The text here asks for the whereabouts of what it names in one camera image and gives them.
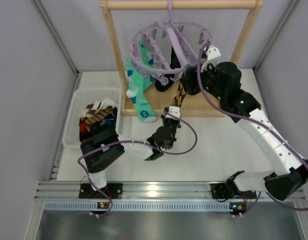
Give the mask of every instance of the wooden board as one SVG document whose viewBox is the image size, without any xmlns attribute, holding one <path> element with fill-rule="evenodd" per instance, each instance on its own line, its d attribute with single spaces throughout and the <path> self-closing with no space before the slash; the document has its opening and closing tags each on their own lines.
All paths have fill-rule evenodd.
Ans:
<svg viewBox="0 0 308 240">
<path fill-rule="evenodd" d="M 152 84 L 146 91 L 145 97 L 149 104 L 159 116 L 163 113 L 165 107 L 169 107 L 172 103 L 173 98 L 176 95 L 178 84 L 173 84 L 167 91 L 159 92 L 156 90 L 154 84 Z M 217 106 L 219 106 L 219 101 L 209 94 L 209 97 Z M 122 114 L 126 116 L 137 116 L 134 104 L 131 100 L 125 96 L 123 99 Z M 217 110 L 215 110 L 206 101 L 204 96 L 199 93 L 197 95 L 191 96 L 186 95 L 184 102 L 181 106 L 181 116 L 182 117 L 198 117 L 198 118 L 219 118 L 224 115 Z"/>
</svg>

